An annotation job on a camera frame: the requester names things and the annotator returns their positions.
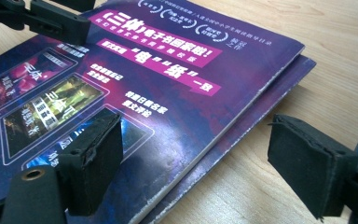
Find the movie image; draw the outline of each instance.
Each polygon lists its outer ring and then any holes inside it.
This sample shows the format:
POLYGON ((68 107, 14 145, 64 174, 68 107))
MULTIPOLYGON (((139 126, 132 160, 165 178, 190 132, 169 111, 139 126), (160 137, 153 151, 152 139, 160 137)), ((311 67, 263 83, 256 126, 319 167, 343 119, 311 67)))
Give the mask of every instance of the movie image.
POLYGON ((0 75, 0 108, 47 83, 76 64, 52 49, 46 49, 0 75))
POLYGON ((3 118, 9 157, 62 125, 103 93, 71 76, 3 118))

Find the light wood surface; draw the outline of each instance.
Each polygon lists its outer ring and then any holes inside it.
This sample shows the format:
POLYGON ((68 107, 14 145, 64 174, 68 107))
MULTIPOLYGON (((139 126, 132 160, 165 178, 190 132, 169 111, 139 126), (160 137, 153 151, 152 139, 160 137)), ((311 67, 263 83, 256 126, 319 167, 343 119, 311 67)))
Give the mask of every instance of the light wood surface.
MULTIPOLYGON (((358 0, 192 0, 306 45, 316 67, 272 111, 343 145, 358 142, 358 0)), ((0 24, 0 54, 33 36, 0 24)), ((257 125, 162 223, 321 223, 267 161, 272 116, 257 125)), ((347 223, 350 210, 324 223, 347 223)))

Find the black clamp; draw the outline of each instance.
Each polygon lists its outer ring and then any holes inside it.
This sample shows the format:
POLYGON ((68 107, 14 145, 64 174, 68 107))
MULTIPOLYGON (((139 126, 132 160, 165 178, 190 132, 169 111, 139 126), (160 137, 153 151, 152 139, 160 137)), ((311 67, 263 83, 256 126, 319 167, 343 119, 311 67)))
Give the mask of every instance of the black clamp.
POLYGON ((59 153, 59 164, 15 175, 0 201, 0 223, 65 224, 94 214, 123 160, 121 116, 96 119, 59 153))
MULTIPOLYGON (((56 2, 79 11, 92 9, 95 0, 57 0, 56 2)), ((89 33, 90 21, 42 0, 32 0, 30 9, 22 0, 0 0, 0 22, 14 30, 29 25, 31 31, 63 42, 82 45, 89 33)))
POLYGON ((358 223, 358 153, 308 123, 275 115, 268 161, 316 217, 339 217, 344 205, 358 223))

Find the black mount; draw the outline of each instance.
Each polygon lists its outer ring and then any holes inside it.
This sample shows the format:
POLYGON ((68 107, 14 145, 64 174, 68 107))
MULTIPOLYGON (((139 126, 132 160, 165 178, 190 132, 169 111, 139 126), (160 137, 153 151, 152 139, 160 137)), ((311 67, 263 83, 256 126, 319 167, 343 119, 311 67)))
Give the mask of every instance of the black mount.
MULTIPOLYGON (((78 11, 93 9, 95 4, 95 0, 55 2, 78 11)), ((90 28, 86 18, 42 0, 31 0, 30 9, 22 0, 0 0, 0 22, 14 30, 23 30, 26 24, 33 32, 74 45, 86 42, 90 28)))

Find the magazine cover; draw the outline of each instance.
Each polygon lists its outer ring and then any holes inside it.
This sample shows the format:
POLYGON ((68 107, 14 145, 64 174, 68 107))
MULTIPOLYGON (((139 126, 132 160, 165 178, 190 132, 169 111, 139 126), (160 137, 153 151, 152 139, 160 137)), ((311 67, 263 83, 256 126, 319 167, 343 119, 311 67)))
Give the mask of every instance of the magazine cover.
POLYGON ((123 116, 124 161, 97 213, 72 223, 141 221, 304 48, 186 1, 85 16, 84 46, 37 35, 0 56, 0 199, 97 115, 123 116))
POLYGON ((316 65, 300 55, 141 223, 158 223, 316 65))

